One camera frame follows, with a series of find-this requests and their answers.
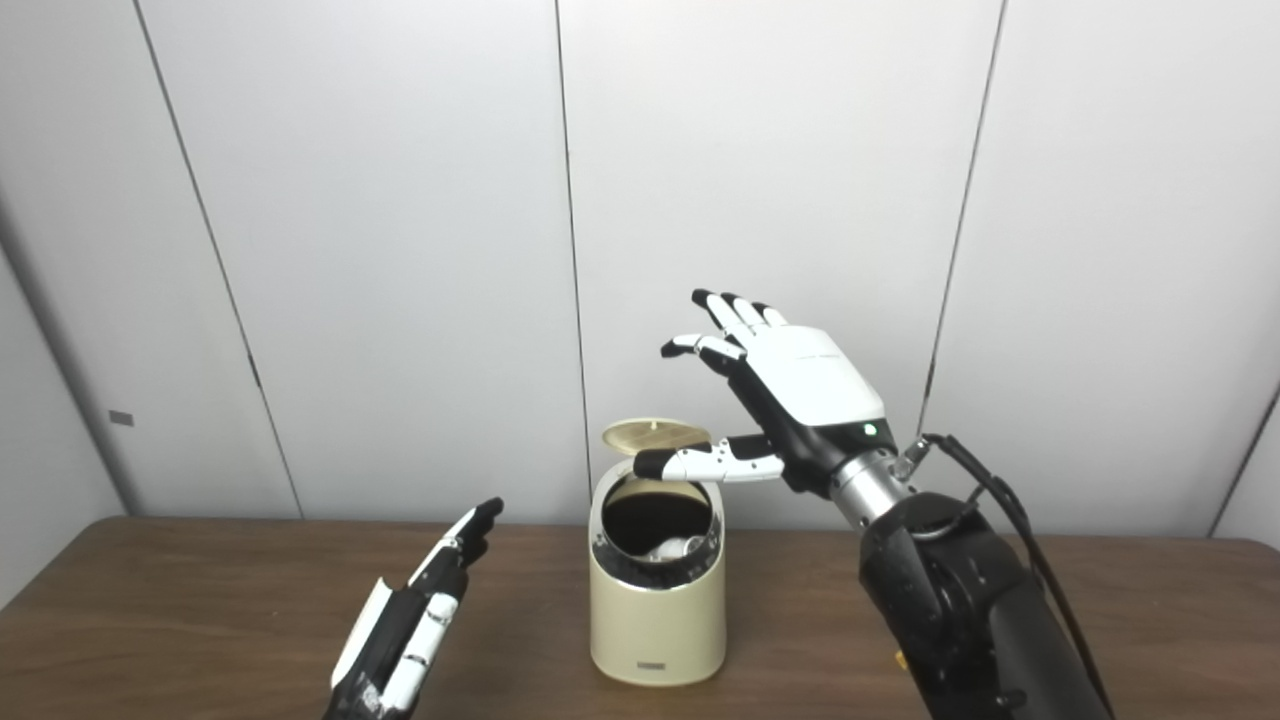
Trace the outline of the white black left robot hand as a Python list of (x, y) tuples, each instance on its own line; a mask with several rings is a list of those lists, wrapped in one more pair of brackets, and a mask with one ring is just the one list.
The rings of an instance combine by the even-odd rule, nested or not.
[(330, 675), (325, 719), (410, 719), (468, 588), (468, 569), (488, 551), (504, 510), (500, 497), (470, 509), (403, 585), (379, 579)]

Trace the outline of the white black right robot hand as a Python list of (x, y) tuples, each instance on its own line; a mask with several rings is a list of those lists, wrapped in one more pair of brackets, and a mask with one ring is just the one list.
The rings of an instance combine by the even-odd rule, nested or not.
[(635, 455), (645, 480), (744, 483), (783, 480), (797, 493), (829, 497), (838, 474), (897, 445), (882, 397), (824, 331), (735, 293), (694, 290), (718, 334), (678, 334), (662, 357), (694, 355), (724, 378), (760, 432), (718, 443), (650, 448)]

